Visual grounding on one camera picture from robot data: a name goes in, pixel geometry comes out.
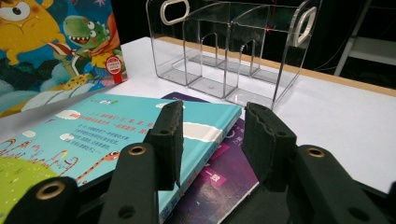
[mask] illustrated book cover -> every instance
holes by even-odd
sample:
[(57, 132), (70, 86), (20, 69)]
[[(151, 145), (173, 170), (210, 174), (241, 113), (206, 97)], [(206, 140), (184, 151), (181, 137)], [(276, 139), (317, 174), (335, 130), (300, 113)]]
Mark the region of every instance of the illustrated book cover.
[[(163, 98), (202, 102), (179, 92)], [(259, 181), (242, 151), (245, 121), (238, 119), (203, 170), (165, 221), (170, 223), (220, 223)]]
[(110, 0), (0, 0), (0, 36), (0, 118), (127, 79)]
[[(120, 151), (142, 142), (168, 99), (96, 93), (0, 144), (0, 221), (34, 184), (70, 176), (84, 188), (114, 170)], [(241, 115), (239, 105), (184, 102), (180, 184), (159, 191), (161, 220)]]

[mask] purple book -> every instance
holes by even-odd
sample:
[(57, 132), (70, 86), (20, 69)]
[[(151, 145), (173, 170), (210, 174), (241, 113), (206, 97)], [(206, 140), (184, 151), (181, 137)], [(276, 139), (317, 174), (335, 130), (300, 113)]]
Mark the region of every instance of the purple book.
[[(163, 98), (203, 102), (179, 92)], [(257, 186), (241, 149), (244, 128), (245, 121), (239, 119), (165, 223), (219, 223)]]

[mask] white table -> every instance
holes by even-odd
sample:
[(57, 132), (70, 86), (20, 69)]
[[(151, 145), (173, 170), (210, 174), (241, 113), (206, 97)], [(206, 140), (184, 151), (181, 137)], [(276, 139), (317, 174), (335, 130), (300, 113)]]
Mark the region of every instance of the white table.
[[(161, 98), (178, 91), (209, 102), (226, 103), (158, 78), (148, 37), (122, 45), (122, 50), (129, 80), (106, 92)], [(361, 83), (355, 85), (340, 77), (332, 81), (325, 80), (329, 79), (327, 75), (323, 75), (323, 79), (309, 77), (312, 73), (306, 70), (302, 73), (308, 76), (299, 76), (274, 110), (297, 134), (297, 144), (329, 150), (352, 178), (388, 193), (390, 184), (396, 181), (396, 97), (377, 90), (390, 94), (394, 91)], [(82, 98), (0, 119), (0, 142)]]

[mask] acrylic compartment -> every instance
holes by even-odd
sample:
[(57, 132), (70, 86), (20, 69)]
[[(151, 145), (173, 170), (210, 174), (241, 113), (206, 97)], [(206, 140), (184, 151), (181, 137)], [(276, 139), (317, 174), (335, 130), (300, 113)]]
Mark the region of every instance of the acrylic compartment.
[(164, 5), (186, 1), (148, 0), (157, 76), (235, 104), (274, 108), (299, 75), (320, 1), (275, 6), (195, 0), (178, 22), (159, 19)]

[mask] yellow cartoon character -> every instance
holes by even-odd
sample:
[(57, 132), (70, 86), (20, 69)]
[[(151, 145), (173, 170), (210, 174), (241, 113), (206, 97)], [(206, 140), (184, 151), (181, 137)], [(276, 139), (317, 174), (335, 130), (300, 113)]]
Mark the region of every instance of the yellow cartoon character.
[(10, 65), (19, 63), (18, 54), (58, 40), (65, 42), (58, 23), (46, 10), (53, 0), (0, 0), (0, 49)]

